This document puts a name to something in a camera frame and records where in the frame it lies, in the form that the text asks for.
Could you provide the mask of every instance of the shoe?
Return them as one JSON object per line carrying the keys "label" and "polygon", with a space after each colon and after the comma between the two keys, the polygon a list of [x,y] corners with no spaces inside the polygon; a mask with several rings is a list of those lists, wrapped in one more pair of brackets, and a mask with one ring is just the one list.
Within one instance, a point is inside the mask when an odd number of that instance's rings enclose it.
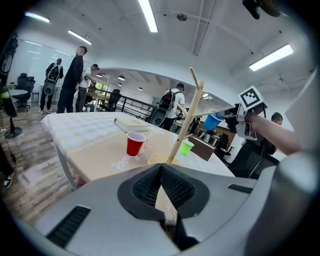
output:
{"label": "shoe", "polygon": [[11,173],[9,176],[5,176],[5,177],[4,177],[3,185],[4,185],[4,188],[5,188],[6,190],[7,190],[8,188],[10,188],[14,176],[15,176],[15,171],[14,171],[13,173]]}

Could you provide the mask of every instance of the black hair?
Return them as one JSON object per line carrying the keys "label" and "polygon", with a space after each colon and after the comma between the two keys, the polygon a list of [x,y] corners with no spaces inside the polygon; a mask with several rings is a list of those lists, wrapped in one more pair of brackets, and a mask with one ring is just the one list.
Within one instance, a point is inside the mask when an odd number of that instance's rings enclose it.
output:
{"label": "black hair", "polygon": [[80,46],[79,48],[82,48],[83,50],[84,50],[84,55],[87,53],[87,47],[85,47],[85,46]]}
{"label": "black hair", "polygon": [[182,89],[184,89],[184,88],[185,88],[185,85],[184,85],[182,82],[180,82],[180,83],[178,83],[178,84],[176,85],[175,88],[182,88]]}
{"label": "black hair", "polygon": [[283,120],[284,118],[282,117],[282,115],[278,112],[275,112],[272,116],[271,116],[271,121],[277,120],[277,119],[281,119]]}

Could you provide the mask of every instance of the black backpack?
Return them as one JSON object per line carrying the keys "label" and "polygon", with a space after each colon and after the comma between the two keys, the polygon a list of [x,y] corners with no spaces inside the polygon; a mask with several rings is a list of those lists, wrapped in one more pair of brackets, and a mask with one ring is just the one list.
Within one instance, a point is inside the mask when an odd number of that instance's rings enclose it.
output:
{"label": "black backpack", "polygon": [[176,94],[180,94],[181,91],[172,92],[171,89],[162,96],[159,104],[159,109],[164,111],[171,111],[174,108]]}

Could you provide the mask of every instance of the book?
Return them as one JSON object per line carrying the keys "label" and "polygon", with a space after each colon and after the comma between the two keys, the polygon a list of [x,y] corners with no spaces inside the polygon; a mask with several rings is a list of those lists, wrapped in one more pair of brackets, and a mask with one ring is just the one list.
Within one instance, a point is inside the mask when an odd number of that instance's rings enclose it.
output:
{"label": "book", "polygon": [[127,132],[142,132],[147,131],[148,126],[144,121],[136,118],[122,117],[115,118],[114,123],[121,128],[125,133]]}

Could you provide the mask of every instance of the man wearing white shirt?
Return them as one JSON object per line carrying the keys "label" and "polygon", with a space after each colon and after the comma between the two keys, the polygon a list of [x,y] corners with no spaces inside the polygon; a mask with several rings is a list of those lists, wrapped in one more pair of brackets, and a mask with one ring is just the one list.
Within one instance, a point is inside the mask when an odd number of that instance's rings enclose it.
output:
{"label": "man wearing white shirt", "polygon": [[[185,104],[185,96],[183,95],[183,92],[185,91],[185,86],[183,83],[178,83],[177,86],[173,89],[171,89],[171,92],[173,92],[175,94],[175,100],[174,103],[178,103],[180,104],[182,107]],[[174,105],[172,110],[166,113],[165,119],[162,123],[162,127],[163,129],[170,131],[171,126],[173,125],[176,117],[177,117],[177,111],[178,113],[180,113],[180,111],[177,109],[178,106]]]}
{"label": "man wearing white shirt", "polygon": [[78,86],[78,98],[75,102],[75,112],[83,112],[83,108],[86,103],[86,97],[87,97],[87,89],[89,87],[90,81],[92,83],[95,83],[96,80],[91,76],[92,71],[99,70],[99,67],[97,64],[93,64],[92,66],[88,66],[83,72],[81,76],[81,82]]}

